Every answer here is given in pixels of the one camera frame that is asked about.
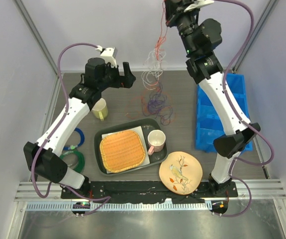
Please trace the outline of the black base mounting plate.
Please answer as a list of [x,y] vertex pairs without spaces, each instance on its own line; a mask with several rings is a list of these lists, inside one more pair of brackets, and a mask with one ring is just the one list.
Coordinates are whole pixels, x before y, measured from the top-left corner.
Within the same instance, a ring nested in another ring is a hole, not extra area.
[[63,188],[62,199],[76,199],[81,196],[99,199],[110,196],[110,204],[156,204],[171,199],[173,204],[203,203],[205,198],[238,197],[235,182],[231,182],[223,190],[214,192],[211,183],[202,181],[197,189],[187,195],[179,195],[161,181],[92,181],[81,189],[76,189],[77,195],[70,189]]

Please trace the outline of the bird pattern ceramic plate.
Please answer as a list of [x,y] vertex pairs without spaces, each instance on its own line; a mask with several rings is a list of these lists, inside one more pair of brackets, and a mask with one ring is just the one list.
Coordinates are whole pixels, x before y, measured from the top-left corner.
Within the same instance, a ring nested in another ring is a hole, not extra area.
[[159,177],[170,191],[179,195],[188,195],[200,185],[203,170],[195,157],[182,151],[175,151],[168,154],[161,163]]

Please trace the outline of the blue tape roll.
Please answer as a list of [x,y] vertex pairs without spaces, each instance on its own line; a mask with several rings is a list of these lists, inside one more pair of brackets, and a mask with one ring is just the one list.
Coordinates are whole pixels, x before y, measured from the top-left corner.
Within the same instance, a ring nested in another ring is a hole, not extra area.
[[69,151],[69,150],[74,150],[77,149],[78,147],[82,146],[85,142],[85,135],[83,133],[83,131],[80,128],[75,128],[74,129],[75,132],[77,132],[80,136],[80,142],[77,145],[69,145],[69,146],[64,146],[63,150],[64,151]]

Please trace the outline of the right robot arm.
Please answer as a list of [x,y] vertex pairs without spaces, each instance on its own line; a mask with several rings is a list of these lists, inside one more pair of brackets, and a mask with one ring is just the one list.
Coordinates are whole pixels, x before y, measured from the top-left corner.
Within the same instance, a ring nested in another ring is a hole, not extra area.
[[223,126],[224,135],[213,141],[217,158],[208,178],[209,193],[218,197],[231,184],[232,161],[261,128],[258,123],[251,123],[239,107],[214,54],[222,42],[221,24],[212,18],[198,22],[200,9],[213,1],[166,0],[164,3],[166,26],[177,28],[186,50],[188,73],[210,99]]

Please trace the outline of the blue plastic compartment bin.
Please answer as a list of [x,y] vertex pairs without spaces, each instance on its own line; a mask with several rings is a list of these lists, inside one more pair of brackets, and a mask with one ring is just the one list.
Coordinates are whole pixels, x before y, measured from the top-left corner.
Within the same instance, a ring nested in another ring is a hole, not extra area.
[[[245,77],[240,74],[227,74],[226,83],[242,112],[249,116]],[[216,152],[213,141],[224,134],[221,120],[205,92],[197,88],[195,149],[206,153]]]

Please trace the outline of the pink ceramic mug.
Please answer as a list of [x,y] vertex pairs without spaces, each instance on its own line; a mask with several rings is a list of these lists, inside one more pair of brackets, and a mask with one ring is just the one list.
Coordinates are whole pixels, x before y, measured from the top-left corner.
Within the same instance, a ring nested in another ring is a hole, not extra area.
[[166,142],[166,135],[161,130],[153,130],[148,134],[148,155],[152,155],[155,152],[160,152]]

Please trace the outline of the aluminium front rail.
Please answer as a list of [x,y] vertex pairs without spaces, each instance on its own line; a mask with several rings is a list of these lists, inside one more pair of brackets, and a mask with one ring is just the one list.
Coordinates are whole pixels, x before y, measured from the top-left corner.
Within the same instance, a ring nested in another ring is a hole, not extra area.
[[16,202],[26,202],[26,210],[30,211],[68,211],[81,215],[91,210],[100,211],[181,211],[181,210],[212,210],[213,206],[226,208],[227,203],[235,200],[284,200],[286,194],[282,185],[277,180],[248,180],[247,186],[242,182],[236,181],[235,185],[228,190],[228,196],[209,197],[203,190],[196,191],[199,198],[192,196],[183,196],[181,199],[173,199],[168,196],[165,199],[159,199],[154,203],[117,203],[117,198],[113,196],[107,203],[88,202],[84,199],[62,199],[63,193],[60,186],[51,186],[47,198],[40,198],[34,191],[30,182],[19,184],[15,195]]

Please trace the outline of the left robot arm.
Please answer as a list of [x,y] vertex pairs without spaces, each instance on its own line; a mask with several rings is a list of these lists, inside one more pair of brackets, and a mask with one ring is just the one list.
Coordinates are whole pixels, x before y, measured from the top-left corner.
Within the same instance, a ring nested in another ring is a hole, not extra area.
[[124,74],[102,58],[91,58],[85,65],[81,81],[72,89],[68,102],[50,126],[35,142],[23,148],[31,179],[41,176],[51,183],[65,185],[78,198],[89,195],[90,180],[67,166],[60,158],[68,138],[80,121],[89,114],[107,88],[131,88],[135,76],[128,62],[123,63]]

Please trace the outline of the green tape roll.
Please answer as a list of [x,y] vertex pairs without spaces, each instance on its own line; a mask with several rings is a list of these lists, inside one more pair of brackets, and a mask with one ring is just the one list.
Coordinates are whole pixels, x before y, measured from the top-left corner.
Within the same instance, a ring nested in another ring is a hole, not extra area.
[[60,155],[60,159],[63,160],[67,155],[73,154],[77,157],[78,163],[77,166],[73,168],[74,171],[78,173],[82,173],[85,167],[85,157],[84,155],[77,151],[77,150],[71,150],[71,151],[66,151],[63,154]]

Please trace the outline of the dark green plastic tray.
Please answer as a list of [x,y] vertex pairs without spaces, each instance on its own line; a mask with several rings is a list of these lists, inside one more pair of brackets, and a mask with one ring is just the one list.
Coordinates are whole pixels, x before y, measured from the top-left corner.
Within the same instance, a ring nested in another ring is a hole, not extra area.
[[[168,155],[166,144],[164,145],[163,149],[160,152],[155,152],[152,155],[147,154],[147,151],[149,148],[148,140],[147,140],[148,134],[151,131],[156,130],[156,129],[162,130],[154,119],[138,119],[138,120],[129,121],[126,123],[114,125],[114,126],[99,130],[94,136],[94,149],[95,149],[95,157],[97,160],[97,164],[102,174],[106,176],[119,175],[119,174],[131,172],[131,171],[135,171],[138,169],[150,167],[152,165],[160,164],[161,162],[163,162]],[[108,171],[103,165],[99,145],[106,136],[120,132],[120,131],[124,131],[124,130],[132,130],[139,134],[140,139],[145,149],[146,157],[143,163],[135,168],[128,169],[128,170],[125,170],[119,173],[112,173]]]

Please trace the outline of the yellow ceramic mug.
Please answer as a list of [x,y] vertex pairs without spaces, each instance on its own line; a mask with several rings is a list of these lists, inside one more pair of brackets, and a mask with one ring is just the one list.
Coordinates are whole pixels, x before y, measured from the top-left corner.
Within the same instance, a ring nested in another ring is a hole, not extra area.
[[103,98],[99,99],[93,106],[91,112],[97,119],[104,121],[108,116],[108,109],[105,99]]

